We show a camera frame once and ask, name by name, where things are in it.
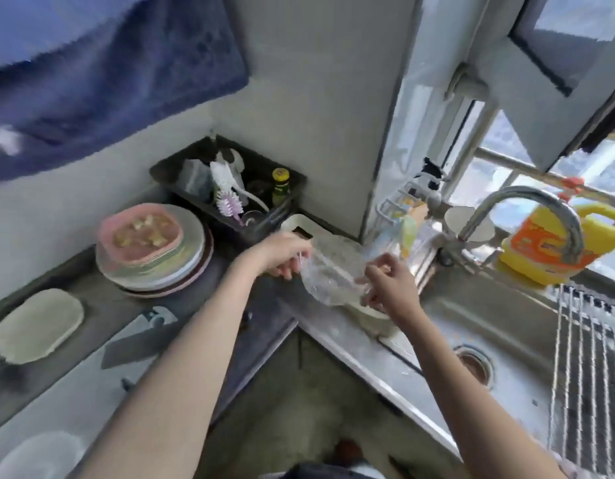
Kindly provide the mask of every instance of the white brush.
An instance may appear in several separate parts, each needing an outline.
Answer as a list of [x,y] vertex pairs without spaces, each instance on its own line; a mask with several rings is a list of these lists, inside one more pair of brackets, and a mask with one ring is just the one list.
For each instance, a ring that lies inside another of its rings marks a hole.
[[210,162],[210,171],[212,171],[212,179],[214,179],[215,183],[222,192],[229,192],[232,188],[234,188],[238,193],[241,193],[241,195],[246,195],[249,199],[256,201],[256,203],[258,203],[265,212],[270,211],[268,205],[261,201],[261,199],[239,186],[227,163],[212,161]]

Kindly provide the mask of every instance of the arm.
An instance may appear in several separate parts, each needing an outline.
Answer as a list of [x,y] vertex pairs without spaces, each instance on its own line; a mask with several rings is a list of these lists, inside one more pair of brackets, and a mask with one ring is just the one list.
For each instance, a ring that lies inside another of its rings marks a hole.
[[240,255],[113,417],[78,477],[191,478],[256,277],[272,269],[291,278],[293,256],[308,251],[300,237],[275,234]]
[[471,475],[478,479],[564,479],[556,460],[463,367],[423,312],[418,292],[412,292],[416,283],[409,269],[389,254],[374,264],[366,270],[373,287],[369,304],[389,314],[412,343]]

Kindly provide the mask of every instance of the floor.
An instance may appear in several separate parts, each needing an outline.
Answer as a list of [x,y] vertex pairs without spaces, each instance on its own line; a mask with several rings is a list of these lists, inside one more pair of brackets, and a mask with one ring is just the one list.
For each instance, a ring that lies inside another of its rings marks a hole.
[[342,437],[356,441],[388,479],[402,479],[389,455],[414,465],[416,479],[466,477],[455,457],[305,339],[286,343],[237,399],[208,438],[196,477],[286,471],[297,462],[326,459]]

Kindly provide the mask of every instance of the orange label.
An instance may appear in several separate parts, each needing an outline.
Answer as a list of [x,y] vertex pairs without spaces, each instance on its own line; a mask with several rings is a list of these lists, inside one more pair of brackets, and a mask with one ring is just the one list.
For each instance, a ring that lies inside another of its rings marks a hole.
[[527,219],[520,227],[520,230],[511,238],[509,242],[512,249],[528,259],[539,264],[557,265],[566,269],[584,269],[591,264],[599,254],[585,249],[583,255],[575,265],[563,264],[560,260],[565,239],[547,232],[540,225],[536,225]]

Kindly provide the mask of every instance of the blue cloth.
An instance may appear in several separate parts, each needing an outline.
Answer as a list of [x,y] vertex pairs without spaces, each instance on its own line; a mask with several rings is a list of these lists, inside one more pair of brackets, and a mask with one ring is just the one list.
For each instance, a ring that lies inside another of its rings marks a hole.
[[0,70],[0,181],[79,160],[247,83],[223,0],[144,0]]
[[141,0],[0,0],[0,67],[73,42]]

